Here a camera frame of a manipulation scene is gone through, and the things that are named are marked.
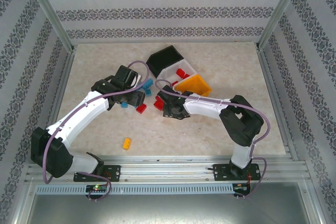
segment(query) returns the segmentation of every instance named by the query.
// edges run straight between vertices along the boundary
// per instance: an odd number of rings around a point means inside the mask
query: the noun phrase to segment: patterned wallpaper
[[[47,126],[68,54],[37,0],[0,0],[0,30],[0,223],[6,223],[32,130]]]
[[[296,151],[336,223],[336,0],[291,0],[264,49]]]
[[[50,0],[73,44],[255,41],[279,0]]]

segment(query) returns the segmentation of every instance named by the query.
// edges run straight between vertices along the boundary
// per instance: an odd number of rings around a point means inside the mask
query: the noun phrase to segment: black container
[[[149,56],[147,65],[153,75],[157,78],[162,69],[183,60],[183,56],[173,46],[166,47]]]

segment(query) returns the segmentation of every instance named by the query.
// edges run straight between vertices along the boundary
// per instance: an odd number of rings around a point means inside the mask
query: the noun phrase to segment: beige floor
[[[171,43],[81,44],[78,46],[59,118],[73,109],[100,79],[115,74],[120,65],[146,61],[150,54]],[[243,95],[263,111],[271,122],[271,132],[255,149],[256,155],[285,154],[277,121],[252,42],[173,43],[181,55],[212,87],[209,97],[233,98]],[[145,75],[145,68],[134,66]],[[153,103],[158,90],[145,98],[143,114],[118,104],[91,122],[72,144],[72,149],[96,155],[229,155],[233,141],[222,122],[200,115],[182,121],[164,118]],[[125,137],[132,140],[122,149]]]

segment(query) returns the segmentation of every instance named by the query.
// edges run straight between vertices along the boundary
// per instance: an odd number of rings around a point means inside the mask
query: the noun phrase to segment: orange container
[[[195,74],[185,80],[180,81],[178,84],[175,85],[174,89],[181,92],[191,91],[204,97],[207,97],[212,91],[210,86],[198,74]]]

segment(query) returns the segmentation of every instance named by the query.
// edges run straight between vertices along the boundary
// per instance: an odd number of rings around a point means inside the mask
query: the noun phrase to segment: blue block
[[[149,89],[151,85],[153,85],[153,80],[152,78],[149,78],[147,80],[147,82],[145,82],[145,84],[141,87],[142,89],[146,90],[146,89]]]
[[[150,89],[145,89],[145,94],[150,97],[152,95],[152,92]]]

